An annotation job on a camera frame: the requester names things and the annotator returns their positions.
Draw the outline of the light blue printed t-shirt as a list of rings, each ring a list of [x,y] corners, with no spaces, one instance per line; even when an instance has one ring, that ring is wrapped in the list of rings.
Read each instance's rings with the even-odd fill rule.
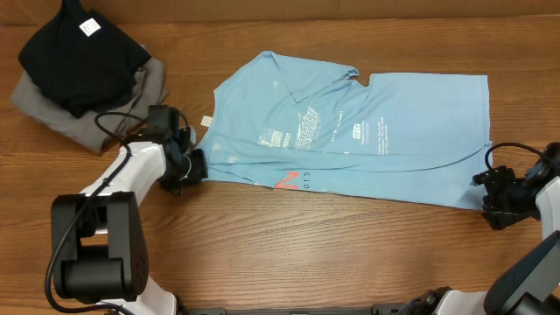
[[[484,75],[373,73],[261,52],[214,92],[208,177],[479,210],[491,145]]]

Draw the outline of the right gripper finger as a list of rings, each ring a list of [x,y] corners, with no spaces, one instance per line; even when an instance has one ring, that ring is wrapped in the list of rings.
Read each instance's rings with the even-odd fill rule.
[[[506,186],[515,182],[515,173],[505,165],[486,170],[472,177],[473,186]]]
[[[493,230],[502,230],[530,217],[529,213],[483,211],[482,217]]]

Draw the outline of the folded grey t-shirt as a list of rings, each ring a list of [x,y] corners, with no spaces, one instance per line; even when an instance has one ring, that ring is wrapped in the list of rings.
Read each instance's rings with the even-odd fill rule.
[[[116,134],[124,134],[133,127],[131,117],[144,119],[150,105],[159,104],[166,96],[165,65],[158,59],[150,59],[135,73],[136,85],[132,88],[132,98],[113,111],[115,116],[105,122],[105,127]],[[60,105],[44,96],[40,88],[32,82],[24,70],[10,97],[17,109],[27,116],[43,123],[51,130],[73,139],[87,149],[100,153],[109,137],[95,125],[95,117],[102,112],[88,111],[76,118]]]

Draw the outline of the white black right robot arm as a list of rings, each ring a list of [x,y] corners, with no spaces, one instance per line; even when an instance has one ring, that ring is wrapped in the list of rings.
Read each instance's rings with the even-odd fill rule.
[[[518,178],[505,165],[489,164],[492,151],[516,147],[539,156]],[[520,143],[498,143],[485,155],[487,170],[475,175],[483,185],[483,217],[495,230],[528,217],[542,223],[542,242],[503,273],[488,291],[461,292],[449,287],[426,291],[404,304],[398,315],[430,314],[558,314],[559,298],[559,143],[537,150]]]

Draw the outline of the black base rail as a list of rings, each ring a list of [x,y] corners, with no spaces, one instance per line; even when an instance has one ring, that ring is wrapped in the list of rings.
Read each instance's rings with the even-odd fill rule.
[[[222,307],[178,308],[178,315],[409,315],[404,304],[373,304],[368,307],[291,308],[232,310]]]

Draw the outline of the folded black t-shirt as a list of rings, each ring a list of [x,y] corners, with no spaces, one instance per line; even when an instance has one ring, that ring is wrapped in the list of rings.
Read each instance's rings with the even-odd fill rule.
[[[135,73],[150,58],[115,24],[72,0],[61,2],[18,55],[42,94],[76,118],[128,103]]]

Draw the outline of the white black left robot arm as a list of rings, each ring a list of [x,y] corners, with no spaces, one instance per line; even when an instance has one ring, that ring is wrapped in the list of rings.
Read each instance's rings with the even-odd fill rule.
[[[51,208],[52,257],[45,297],[62,313],[185,314],[181,299],[149,274],[139,206],[154,183],[181,193],[207,177],[191,127],[142,129],[113,164],[78,194]]]

